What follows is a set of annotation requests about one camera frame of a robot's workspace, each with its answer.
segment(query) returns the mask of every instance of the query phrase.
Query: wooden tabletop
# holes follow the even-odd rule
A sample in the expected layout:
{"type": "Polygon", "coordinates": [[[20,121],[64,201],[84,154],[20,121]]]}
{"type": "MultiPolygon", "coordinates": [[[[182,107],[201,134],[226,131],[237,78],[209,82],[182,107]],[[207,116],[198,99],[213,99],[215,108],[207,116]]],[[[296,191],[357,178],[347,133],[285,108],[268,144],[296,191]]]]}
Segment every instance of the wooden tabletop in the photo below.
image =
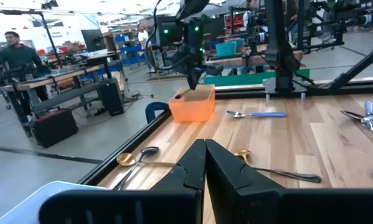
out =
{"type": "MultiPolygon", "coordinates": [[[[94,67],[87,68],[86,71],[87,72],[94,72],[94,71],[97,71],[99,69],[100,69],[99,66],[94,66],[94,67]]],[[[75,76],[83,75],[84,73],[85,73],[84,70],[79,70],[79,71],[76,71],[76,72],[70,72],[70,73],[67,73],[65,75],[60,75],[60,76],[55,77],[55,81],[59,82],[59,81],[62,81],[62,80],[67,80],[67,79],[73,78],[75,76]]],[[[30,83],[23,83],[23,84],[20,83],[20,84],[16,85],[16,88],[17,88],[17,90],[30,90],[32,88],[35,88],[35,87],[38,87],[38,86],[48,85],[48,84],[51,84],[51,83],[53,83],[52,79],[48,78],[46,80],[41,80],[39,82],[30,82],[30,83]]],[[[14,91],[13,86],[11,86],[11,85],[2,86],[1,90],[2,91],[14,91]]]]}
{"type": "MultiPolygon", "coordinates": [[[[264,52],[267,50],[267,44],[261,44],[257,46],[257,52],[264,52]]],[[[302,50],[295,50],[293,52],[294,57],[300,62],[304,57],[304,52],[302,50]]],[[[260,65],[266,64],[265,61],[265,54],[263,55],[254,55],[248,59],[249,65],[260,65]]],[[[218,64],[223,66],[245,66],[246,60],[242,58],[242,56],[237,58],[228,58],[228,59],[220,59],[220,60],[209,60],[205,62],[205,64],[218,64]]]]}
{"type": "MultiPolygon", "coordinates": [[[[320,184],[265,174],[287,188],[373,188],[373,132],[340,113],[348,110],[363,114],[364,101],[373,95],[345,95],[270,100],[217,100],[215,112],[205,123],[174,123],[168,118],[134,151],[158,146],[160,153],[152,161],[177,162],[196,139],[213,139],[234,152],[252,152],[250,165],[305,174],[318,174],[320,184]],[[243,118],[226,115],[225,110],[251,113],[286,111],[287,118],[243,118]]],[[[144,166],[137,168],[126,189],[150,189],[171,168],[144,166]]],[[[112,189],[127,168],[117,167],[99,186],[112,189]]],[[[203,223],[215,223],[205,191],[203,223]]]]}

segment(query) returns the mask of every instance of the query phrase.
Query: gold spoon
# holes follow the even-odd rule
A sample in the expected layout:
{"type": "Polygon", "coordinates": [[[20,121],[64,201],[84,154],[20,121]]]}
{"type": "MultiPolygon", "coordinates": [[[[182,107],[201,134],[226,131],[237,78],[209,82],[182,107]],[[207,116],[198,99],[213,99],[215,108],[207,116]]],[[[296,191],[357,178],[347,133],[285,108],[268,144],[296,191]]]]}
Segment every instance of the gold spoon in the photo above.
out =
{"type": "MultiPolygon", "coordinates": [[[[130,153],[121,153],[120,155],[117,156],[117,162],[119,165],[123,167],[129,167],[132,166],[136,163],[136,159],[132,154],[130,153]]],[[[175,163],[171,162],[144,162],[141,161],[141,163],[146,164],[146,165],[152,165],[152,166],[176,166],[175,163]]]]}
{"type": "MultiPolygon", "coordinates": [[[[243,159],[244,162],[248,165],[247,156],[251,152],[247,149],[238,149],[234,152],[234,155],[243,159]]],[[[264,168],[258,168],[258,167],[252,167],[255,170],[264,171],[264,172],[270,172],[272,174],[278,174],[283,177],[291,177],[298,180],[305,180],[308,182],[314,182],[314,183],[320,183],[322,182],[322,178],[315,174],[299,174],[294,172],[287,172],[287,171],[281,171],[281,170],[271,170],[271,169],[264,169],[264,168]]]]}
{"type": "Polygon", "coordinates": [[[247,156],[251,153],[251,151],[247,150],[247,149],[237,149],[235,152],[234,152],[234,155],[243,159],[245,163],[248,164],[248,159],[247,159],[247,156]]]}

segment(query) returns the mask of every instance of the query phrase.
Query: green shirt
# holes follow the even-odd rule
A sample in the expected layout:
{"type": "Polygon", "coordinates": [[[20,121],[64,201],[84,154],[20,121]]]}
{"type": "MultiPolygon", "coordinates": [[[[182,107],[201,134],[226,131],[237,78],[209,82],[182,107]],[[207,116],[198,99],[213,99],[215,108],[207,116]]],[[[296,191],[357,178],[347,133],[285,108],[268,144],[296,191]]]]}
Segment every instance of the green shirt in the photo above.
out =
{"type": "Polygon", "coordinates": [[[37,52],[31,47],[21,45],[21,47],[8,46],[1,50],[0,65],[7,62],[9,69],[20,68],[25,65],[27,68],[36,67],[43,71],[41,59],[37,52]]]}

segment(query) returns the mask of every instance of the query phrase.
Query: orange plastic bin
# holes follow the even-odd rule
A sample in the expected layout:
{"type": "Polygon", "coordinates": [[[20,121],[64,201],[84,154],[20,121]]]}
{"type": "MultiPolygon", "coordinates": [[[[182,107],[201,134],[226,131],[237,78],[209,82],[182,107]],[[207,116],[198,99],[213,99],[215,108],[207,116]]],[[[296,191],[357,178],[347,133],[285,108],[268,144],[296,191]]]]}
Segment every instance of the orange plastic bin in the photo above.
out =
{"type": "Polygon", "coordinates": [[[168,102],[174,121],[183,123],[210,119],[215,106],[215,86],[198,85],[181,99],[175,99],[176,95],[186,90],[181,88],[168,102]]]}

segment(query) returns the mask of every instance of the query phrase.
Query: white container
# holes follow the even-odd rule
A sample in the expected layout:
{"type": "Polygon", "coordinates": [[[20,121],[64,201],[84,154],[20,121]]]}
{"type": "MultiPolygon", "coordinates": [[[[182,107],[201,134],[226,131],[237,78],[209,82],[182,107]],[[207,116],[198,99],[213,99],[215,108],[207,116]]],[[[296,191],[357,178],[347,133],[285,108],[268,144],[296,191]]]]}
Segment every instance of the white container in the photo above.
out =
{"type": "Polygon", "coordinates": [[[66,190],[106,190],[106,188],[53,181],[36,190],[19,205],[7,212],[0,218],[0,224],[39,224],[38,213],[41,205],[49,197],[66,190]]]}

